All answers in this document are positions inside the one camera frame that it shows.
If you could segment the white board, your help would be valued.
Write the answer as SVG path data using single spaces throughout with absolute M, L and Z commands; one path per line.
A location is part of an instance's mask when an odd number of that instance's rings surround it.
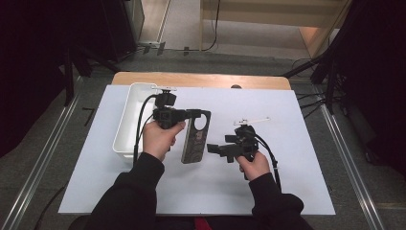
M 131 169 L 112 148 L 130 86 L 109 85 L 96 113 L 61 201 L 62 214 L 89 214 L 120 173 Z M 282 191 L 298 196 L 307 215 L 331 215 L 334 208 L 296 96 L 291 90 L 178 87 L 178 108 L 212 113 L 207 141 L 221 145 L 234 133 L 234 122 L 269 118 L 253 123 L 278 162 Z M 153 108 L 151 95 L 142 105 L 139 121 Z M 165 172 L 157 186 L 161 216 L 217 216 L 250 214 L 254 200 L 236 163 L 204 152 L 198 163 L 181 162 L 185 136 L 178 134 L 167 154 Z

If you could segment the person's lap in dark clothing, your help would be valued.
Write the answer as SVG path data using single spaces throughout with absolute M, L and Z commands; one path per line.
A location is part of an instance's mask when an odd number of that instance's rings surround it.
M 160 217 L 154 230 L 257 230 L 259 225 L 247 217 Z

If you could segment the black metal stand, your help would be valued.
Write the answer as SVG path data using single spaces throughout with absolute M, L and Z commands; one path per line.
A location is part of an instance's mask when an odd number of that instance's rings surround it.
M 316 66 L 316 68 L 313 71 L 310 80 L 313 84 L 321 84 L 323 81 L 327 81 L 327 91 L 324 93 L 324 105 L 329 114 L 333 115 L 333 94 L 338 77 L 338 65 L 333 57 L 330 57 L 329 55 L 319 55 L 318 57 L 310 58 L 307 62 L 283 73 L 282 77 L 289 79 L 304 70 L 311 69 L 313 66 Z
M 92 69 L 87 59 L 91 58 L 102 66 L 106 67 L 113 73 L 120 72 L 120 69 L 114 64 L 110 63 L 107 59 L 91 51 L 88 48 L 72 44 L 67 46 L 63 52 L 64 60 L 64 79 L 65 79 L 65 103 L 67 106 L 71 103 L 75 96 L 73 67 L 76 67 L 78 72 L 86 77 L 92 73 Z

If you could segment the light wooden shelf unit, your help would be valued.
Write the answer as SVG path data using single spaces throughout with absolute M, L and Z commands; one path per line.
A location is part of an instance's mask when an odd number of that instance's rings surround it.
M 312 58 L 340 28 L 352 0 L 219 0 L 219 20 L 296 26 Z

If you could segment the metal floor rail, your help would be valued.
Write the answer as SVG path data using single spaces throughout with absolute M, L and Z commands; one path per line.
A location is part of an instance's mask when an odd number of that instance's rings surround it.
M 54 154 L 62 133 L 77 106 L 78 100 L 79 95 L 76 95 L 73 100 L 62 109 L 44 148 L 35 161 L 34 167 L 30 171 L 21 190 L 18 192 L 16 200 L 13 203 L 1 230 L 17 230 L 18 225 L 34 196 L 36 188 L 38 187 L 38 184 Z
M 329 113 L 325 105 L 322 106 L 321 110 L 370 230 L 386 230 L 376 205 L 372 200 L 369 189 L 352 158 L 350 149 L 338 126 L 336 117 Z

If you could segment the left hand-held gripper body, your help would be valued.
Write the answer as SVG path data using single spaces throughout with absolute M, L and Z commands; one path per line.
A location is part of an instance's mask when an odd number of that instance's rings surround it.
M 187 120 L 187 111 L 185 109 L 173 108 L 176 96 L 172 94 L 174 88 L 159 87 L 161 93 L 155 96 L 155 108 L 152 112 L 153 119 L 162 129 L 169 129 L 179 122 Z

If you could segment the person's left hand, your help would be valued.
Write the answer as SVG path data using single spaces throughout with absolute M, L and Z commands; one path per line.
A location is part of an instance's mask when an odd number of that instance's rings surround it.
M 176 135 L 185 128 L 186 123 L 180 122 L 169 129 L 162 129 L 157 122 L 148 123 L 143 133 L 143 151 L 160 161 L 176 142 Z

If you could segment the person's right hand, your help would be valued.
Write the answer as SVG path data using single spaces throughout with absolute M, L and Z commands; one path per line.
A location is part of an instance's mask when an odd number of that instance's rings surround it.
M 249 181 L 270 172 L 268 160 L 260 151 L 255 153 L 252 162 L 248 161 L 244 156 L 237 157 L 236 161 L 239 163 L 240 171 L 245 174 Z

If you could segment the white plastic bin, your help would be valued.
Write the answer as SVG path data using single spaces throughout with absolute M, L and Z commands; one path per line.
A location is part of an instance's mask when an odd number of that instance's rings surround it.
M 112 146 L 126 163 L 133 163 L 136 131 L 142 105 L 148 96 L 157 93 L 157 85 L 154 83 L 136 82 L 129 87 L 123 115 Z

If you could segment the patterned phone case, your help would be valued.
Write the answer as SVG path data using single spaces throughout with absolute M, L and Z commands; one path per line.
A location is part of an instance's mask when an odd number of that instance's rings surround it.
M 211 115 L 212 113 L 210 111 L 202 110 L 202 115 L 200 118 L 189 119 L 181 157 L 181 162 L 183 164 L 197 163 L 202 160 L 208 136 Z M 196 126 L 195 122 L 199 119 L 204 120 L 203 127 Z

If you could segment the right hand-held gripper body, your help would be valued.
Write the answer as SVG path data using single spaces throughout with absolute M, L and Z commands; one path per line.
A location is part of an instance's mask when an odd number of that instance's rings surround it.
M 267 143 L 256 134 L 252 127 L 253 123 L 259 123 L 260 121 L 269 121 L 269 118 L 254 121 L 242 119 L 241 121 L 234 122 L 234 125 L 237 126 L 234 134 L 237 136 L 237 141 L 230 143 L 230 146 L 228 146 L 227 158 L 229 163 L 232 162 L 233 157 L 239 156 L 244 156 L 248 161 L 252 162 L 255 153 L 259 150 L 259 145 L 262 145 L 268 153 L 271 153 Z

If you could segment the dark curtain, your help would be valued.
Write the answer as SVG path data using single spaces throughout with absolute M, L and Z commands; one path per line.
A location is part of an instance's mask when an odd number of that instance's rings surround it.
M 97 0 L 0 0 L 0 157 L 66 87 L 65 51 L 86 35 Z
M 406 177 L 406 0 L 353 0 L 336 58 L 370 126 L 367 149 Z

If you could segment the wooden table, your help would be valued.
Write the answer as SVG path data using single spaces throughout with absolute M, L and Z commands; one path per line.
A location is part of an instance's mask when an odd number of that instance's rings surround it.
M 284 77 L 240 76 L 222 74 L 164 73 L 164 72 L 119 72 L 113 85 L 130 85 L 134 82 L 150 82 L 164 86 L 290 90 Z

